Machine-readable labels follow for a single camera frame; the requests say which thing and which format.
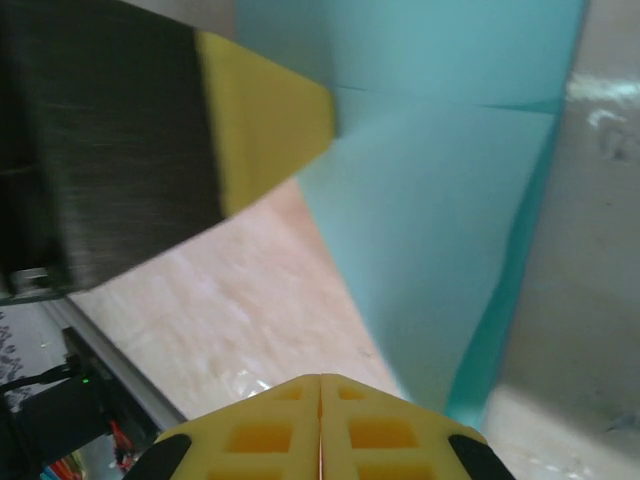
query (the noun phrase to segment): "red wire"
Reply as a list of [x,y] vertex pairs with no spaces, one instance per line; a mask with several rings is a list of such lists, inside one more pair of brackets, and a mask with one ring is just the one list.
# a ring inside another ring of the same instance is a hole
[[109,422],[111,425],[111,431],[113,433],[113,440],[115,442],[115,450],[116,450],[116,462],[117,462],[117,457],[118,457],[118,453],[117,450],[122,450],[125,453],[125,457],[123,458],[122,462],[117,462],[118,467],[120,467],[121,470],[124,471],[128,471],[132,465],[133,465],[133,453],[134,453],[134,446],[133,446],[133,442],[131,441],[131,439],[129,437],[127,437],[122,430],[120,429],[120,426],[118,425],[118,423],[115,420],[111,420],[111,422]]
[[51,465],[51,470],[53,470],[53,473],[55,473],[60,480],[73,480],[73,476],[67,466],[60,461]]

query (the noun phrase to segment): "marble surface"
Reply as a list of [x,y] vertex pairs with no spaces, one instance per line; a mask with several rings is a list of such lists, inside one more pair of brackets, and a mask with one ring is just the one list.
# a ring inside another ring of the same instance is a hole
[[396,392],[293,180],[73,299],[188,417],[305,373]]
[[[638,41],[639,3],[592,0],[485,424],[520,480],[639,476]],[[293,181],[74,300],[189,417],[307,372],[397,392]]]

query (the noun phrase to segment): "teal paper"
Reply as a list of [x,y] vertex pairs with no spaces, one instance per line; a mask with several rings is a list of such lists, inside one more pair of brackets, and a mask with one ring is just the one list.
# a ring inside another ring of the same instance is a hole
[[336,95],[342,134],[300,183],[399,384],[444,411],[554,117]]
[[236,0],[238,41],[330,86],[479,105],[554,102],[582,0]]
[[238,41],[335,93],[300,183],[405,394],[479,426],[583,0],[236,0]]

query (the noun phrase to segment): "black cable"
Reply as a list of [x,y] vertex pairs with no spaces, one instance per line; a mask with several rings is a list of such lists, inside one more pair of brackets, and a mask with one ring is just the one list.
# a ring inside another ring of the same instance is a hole
[[75,374],[76,371],[70,369],[66,364],[58,365],[57,367],[53,367],[45,372],[42,372],[39,375],[17,378],[16,380],[0,385],[0,395],[4,395],[5,393],[20,387],[26,387],[35,384],[46,385],[48,383],[58,382],[60,380],[71,378]]

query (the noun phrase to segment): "colorful wires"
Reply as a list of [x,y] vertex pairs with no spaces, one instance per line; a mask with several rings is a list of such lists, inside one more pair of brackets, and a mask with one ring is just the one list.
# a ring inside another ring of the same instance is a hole
[[113,453],[116,457],[116,465],[122,473],[127,473],[136,461],[136,449],[131,439],[122,432],[118,422],[111,420],[109,425],[113,434]]
[[74,453],[46,467],[40,477],[47,480],[85,480],[86,474]]

